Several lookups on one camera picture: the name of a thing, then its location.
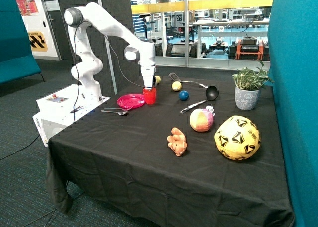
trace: red cup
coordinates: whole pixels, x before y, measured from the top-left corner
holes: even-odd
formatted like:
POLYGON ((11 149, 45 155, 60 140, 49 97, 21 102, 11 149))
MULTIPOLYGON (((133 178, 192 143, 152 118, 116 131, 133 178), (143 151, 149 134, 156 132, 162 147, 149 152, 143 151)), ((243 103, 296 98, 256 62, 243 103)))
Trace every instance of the red cup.
POLYGON ((153 87, 151 90, 144 88, 143 94, 144 94, 146 104, 153 104, 155 102, 155 100, 156 100, 156 88, 153 87))

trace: yellow beam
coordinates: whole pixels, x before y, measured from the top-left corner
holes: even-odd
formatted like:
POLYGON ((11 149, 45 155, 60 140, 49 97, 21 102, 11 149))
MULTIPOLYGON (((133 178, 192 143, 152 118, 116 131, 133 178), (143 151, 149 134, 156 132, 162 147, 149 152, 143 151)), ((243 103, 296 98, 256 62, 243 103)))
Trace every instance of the yellow beam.
MULTIPOLYGON (((272 6, 273 0, 198 0, 189 2, 189 10, 272 6)), ((131 6, 132 14, 184 11, 185 3, 166 2, 131 6)))
POLYGON ((200 0, 190 1, 189 10, 272 6, 273 0, 200 0))

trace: spatula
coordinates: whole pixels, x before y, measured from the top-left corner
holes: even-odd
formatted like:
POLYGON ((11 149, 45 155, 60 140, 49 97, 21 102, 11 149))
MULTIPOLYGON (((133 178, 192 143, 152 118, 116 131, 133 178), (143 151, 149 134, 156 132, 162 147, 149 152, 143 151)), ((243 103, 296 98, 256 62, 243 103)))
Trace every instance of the spatula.
POLYGON ((178 75, 175 73, 175 72, 171 72, 170 74, 169 74, 169 77, 171 78, 171 80, 173 80, 173 81, 178 81, 178 82, 180 82, 180 83, 195 83, 195 84, 198 84, 198 85, 200 85, 200 86, 202 86, 202 87, 204 87, 204 88, 208 88, 208 86, 206 86, 206 85, 203 85, 203 84, 200 84, 200 83, 198 83, 198 82, 195 82, 195 81, 189 81, 189 80, 187 80, 187 81, 182 81, 179 77, 178 77, 178 75))

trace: tennis ball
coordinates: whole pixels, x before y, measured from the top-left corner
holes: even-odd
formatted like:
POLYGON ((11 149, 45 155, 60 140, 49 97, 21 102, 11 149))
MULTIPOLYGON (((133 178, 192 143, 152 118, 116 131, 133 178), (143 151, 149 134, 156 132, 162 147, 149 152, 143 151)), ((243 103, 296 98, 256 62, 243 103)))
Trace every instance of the tennis ball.
POLYGON ((182 85, 180 82, 178 81, 175 81, 173 84, 172 84, 172 89, 174 91, 180 91, 182 89, 182 85))
POLYGON ((155 76, 156 78, 156 84, 160 84, 161 82, 161 77, 160 76, 155 76))

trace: potted plant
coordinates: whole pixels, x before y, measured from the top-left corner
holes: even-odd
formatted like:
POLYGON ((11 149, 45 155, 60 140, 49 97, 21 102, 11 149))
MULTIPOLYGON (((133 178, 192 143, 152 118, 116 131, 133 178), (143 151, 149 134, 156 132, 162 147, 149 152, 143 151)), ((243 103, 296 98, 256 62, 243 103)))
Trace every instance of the potted plant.
POLYGON ((247 67, 238 70, 237 74, 233 74, 235 83, 235 104, 239 109, 251 110, 253 109, 259 99, 261 88, 266 82, 274 83, 268 77, 269 71, 263 70, 264 63, 259 61, 261 67, 257 67, 258 71, 254 71, 247 67))

